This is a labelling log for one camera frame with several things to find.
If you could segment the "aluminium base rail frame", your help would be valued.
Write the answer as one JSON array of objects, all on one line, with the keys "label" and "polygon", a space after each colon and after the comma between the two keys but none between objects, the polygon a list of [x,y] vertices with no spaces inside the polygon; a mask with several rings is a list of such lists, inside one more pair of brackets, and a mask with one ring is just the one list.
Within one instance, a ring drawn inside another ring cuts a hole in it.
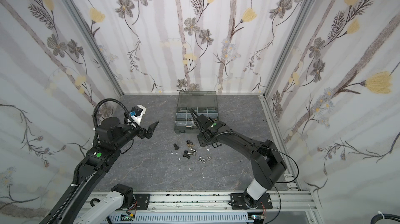
[{"label": "aluminium base rail frame", "polygon": [[93,193],[72,224],[111,224],[109,215],[123,213],[135,218],[138,213],[247,213],[253,224],[321,224],[323,222],[313,197],[308,191],[269,191],[264,197],[267,207],[232,209],[230,195],[237,192],[138,192],[133,209],[121,208],[123,196]]}]

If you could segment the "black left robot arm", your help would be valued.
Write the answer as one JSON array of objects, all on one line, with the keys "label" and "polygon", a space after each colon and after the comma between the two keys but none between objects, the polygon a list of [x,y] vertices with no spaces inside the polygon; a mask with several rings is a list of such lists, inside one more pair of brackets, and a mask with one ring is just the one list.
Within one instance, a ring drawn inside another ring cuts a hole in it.
[{"label": "black left robot arm", "polygon": [[[98,111],[106,102],[114,102],[124,110],[124,123],[117,117],[104,119],[98,123]],[[159,124],[158,121],[147,129],[141,127],[146,108],[137,105],[128,110],[120,101],[107,98],[101,100],[93,111],[95,135],[93,146],[74,169],[73,180],[42,224],[72,224],[91,195],[94,188],[110,171],[115,161],[123,154],[121,149],[133,142],[135,137],[150,139]]]}]

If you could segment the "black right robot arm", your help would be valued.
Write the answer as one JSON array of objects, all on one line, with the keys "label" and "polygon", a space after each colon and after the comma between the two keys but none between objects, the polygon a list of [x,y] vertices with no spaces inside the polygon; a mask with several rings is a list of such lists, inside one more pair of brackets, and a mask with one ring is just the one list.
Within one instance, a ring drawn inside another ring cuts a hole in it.
[{"label": "black right robot arm", "polygon": [[193,108],[188,109],[194,124],[199,130],[197,135],[201,146],[218,148],[226,145],[242,154],[251,163],[254,179],[243,193],[232,193],[228,204],[232,209],[256,209],[259,205],[267,207],[266,192],[278,183],[288,166],[283,156],[271,140],[258,141],[240,134],[222,121],[213,120],[204,114],[198,115]]}]

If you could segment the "green plastic compartment organizer box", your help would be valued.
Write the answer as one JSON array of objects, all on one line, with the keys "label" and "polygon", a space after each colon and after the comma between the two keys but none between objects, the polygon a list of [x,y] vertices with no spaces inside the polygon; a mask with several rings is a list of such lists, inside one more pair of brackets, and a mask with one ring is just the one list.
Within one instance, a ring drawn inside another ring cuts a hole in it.
[{"label": "green plastic compartment organizer box", "polygon": [[[180,91],[174,125],[175,133],[199,133],[189,108],[193,108],[198,115],[203,114],[214,121],[219,119],[217,93],[215,91]],[[186,125],[193,125],[193,128],[187,129]]]}]

